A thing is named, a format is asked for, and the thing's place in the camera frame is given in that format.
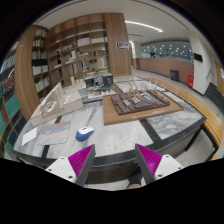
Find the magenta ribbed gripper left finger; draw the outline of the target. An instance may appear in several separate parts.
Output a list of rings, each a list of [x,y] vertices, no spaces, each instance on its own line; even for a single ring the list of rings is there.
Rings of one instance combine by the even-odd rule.
[[[83,187],[95,157],[95,145],[81,149],[69,157],[60,157],[46,168],[56,176]]]

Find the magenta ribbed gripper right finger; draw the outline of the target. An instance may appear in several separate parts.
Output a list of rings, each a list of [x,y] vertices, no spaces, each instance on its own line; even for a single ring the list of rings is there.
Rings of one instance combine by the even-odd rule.
[[[160,155],[140,144],[135,145],[134,153],[147,184],[183,169],[171,155]]]

